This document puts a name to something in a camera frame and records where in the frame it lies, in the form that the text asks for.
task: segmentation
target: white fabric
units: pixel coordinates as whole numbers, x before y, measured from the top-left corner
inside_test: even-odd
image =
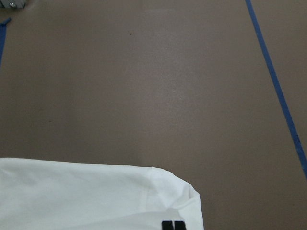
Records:
[[[199,194],[153,167],[0,159],[1,230],[203,230]]]

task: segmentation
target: table surface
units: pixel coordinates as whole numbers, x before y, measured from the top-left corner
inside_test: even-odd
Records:
[[[307,150],[306,1],[253,1]],[[155,166],[207,230],[307,229],[307,183],[244,1],[0,9],[0,157]]]

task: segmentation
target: blue tape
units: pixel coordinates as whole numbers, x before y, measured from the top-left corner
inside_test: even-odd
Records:
[[[6,25],[11,21],[11,18],[6,19],[2,23],[0,23],[0,66],[1,66],[1,59],[4,49],[4,42],[5,42],[5,35],[6,35]]]
[[[301,141],[299,140],[294,122],[293,122],[291,114],[290,114],[290,110],[289,110],[287,102],[284,98],[283,91],[282,91],[282,88],[279,84],[279,81],[278,81],[272,60],[270,58],[268,49],[265,45],[265,42],[264,42],[264,39],[263,39],[263,36],[262,36],[262,33],[261,33],[261,29],[260,29],[260,26],[258,24],[257,17],[255,15],[251,1],[245,0],[245,2],[246,2],[246,5],[248,7],[248,11],[249,11],[251,20],[254,24],[255,32],[256,32],[256,35],[257,35],[257,38],[258,38],[264,59],[265,59],[265,62],[267,63],[267,67],[269,69],[271,79],[273,81],[273,85],[274,85],[274,88],[275,88],[277,96],[278,96],[279,103],[282,107],[283,115],[284,115],[284,117],[287,121],[287,125],[288,125],[288,128],[290,130],[292,140],[293,140],[295,148],[296,148],[296,152],[298,154],[299,160],[301,161],[301,165],[302,165],[305,177],[307,179],[307,160],[306,160],[306,156],[304,154],[304,150],[303,150]]]

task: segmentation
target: white t-shirt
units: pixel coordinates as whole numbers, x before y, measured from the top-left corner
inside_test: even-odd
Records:
[[[154,167],[0,159],[1,230],[203,230],[199,194]]]

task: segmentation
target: metal object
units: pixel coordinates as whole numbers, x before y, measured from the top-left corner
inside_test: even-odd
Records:
[[[24,8],[26,0],[0,0],[0,8]]]

